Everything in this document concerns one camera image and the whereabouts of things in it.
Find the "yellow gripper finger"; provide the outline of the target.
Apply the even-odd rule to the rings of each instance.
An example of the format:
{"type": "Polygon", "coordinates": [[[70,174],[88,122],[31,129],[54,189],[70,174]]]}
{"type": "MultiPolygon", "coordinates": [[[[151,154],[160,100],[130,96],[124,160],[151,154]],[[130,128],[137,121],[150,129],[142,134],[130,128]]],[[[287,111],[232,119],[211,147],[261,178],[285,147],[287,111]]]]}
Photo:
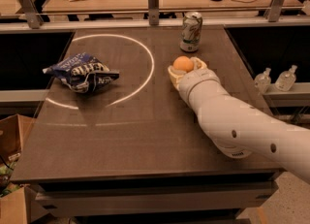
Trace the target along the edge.
{"type": "Polygon", "coordinates": [[[179,89],[179,83],[185,76],[186,72],[183,70],[177,70],[173,66],[168,67],[168,73],[170,75],[170,81],[176,90],[179,89]]]}
{"type": "Polygon", "coordinates": [[[200,60],[197,57],[193,57],[192,61],[194,63],[194,69],[198,70],[198,69],[205,69],[207,67],[206,63],[202,60],[200,60]]]}

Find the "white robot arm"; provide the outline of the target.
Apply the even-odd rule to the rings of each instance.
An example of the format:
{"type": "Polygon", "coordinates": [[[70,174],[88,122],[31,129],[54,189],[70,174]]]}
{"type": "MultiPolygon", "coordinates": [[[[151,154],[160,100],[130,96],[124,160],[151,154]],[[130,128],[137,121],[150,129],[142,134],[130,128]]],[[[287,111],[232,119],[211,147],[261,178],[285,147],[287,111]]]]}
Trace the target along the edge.
{"type": "Polygon", "coordinates": [[[278,120],[231,96],[197,57],[168,67],[171,83],[204,133],[231,158],[258,153],[310,182],[310,130],[278,120]]]}

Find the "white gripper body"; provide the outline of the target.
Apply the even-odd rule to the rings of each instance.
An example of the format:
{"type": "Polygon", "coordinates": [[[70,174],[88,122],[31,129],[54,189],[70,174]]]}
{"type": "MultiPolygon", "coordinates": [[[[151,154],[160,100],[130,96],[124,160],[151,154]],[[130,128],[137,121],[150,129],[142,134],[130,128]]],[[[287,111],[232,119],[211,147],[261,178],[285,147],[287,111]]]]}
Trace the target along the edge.
{"type": "Polygon", "coordinates": [[[216,74],[207,68],[191,71],[183,76],[178,84],[178,92],[181,99],[189,105],[189,96],[195,86],[204,81],[220,82],[216,74]]]}

